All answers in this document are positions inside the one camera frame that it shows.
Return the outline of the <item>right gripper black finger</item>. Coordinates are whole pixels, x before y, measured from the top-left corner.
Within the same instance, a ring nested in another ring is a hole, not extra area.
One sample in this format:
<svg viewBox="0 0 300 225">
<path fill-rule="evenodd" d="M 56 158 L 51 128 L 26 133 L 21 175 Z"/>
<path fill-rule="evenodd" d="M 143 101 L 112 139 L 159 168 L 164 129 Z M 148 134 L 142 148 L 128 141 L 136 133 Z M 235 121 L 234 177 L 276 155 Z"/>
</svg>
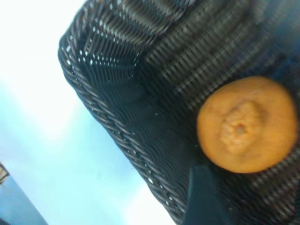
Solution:
<svg viewBox="0 0 300 225">
<path fill-rule="evenodd" d="M 230 225 L 216 179 L 206 165 L 190 169 L 185 225 Z"/>
</svg>

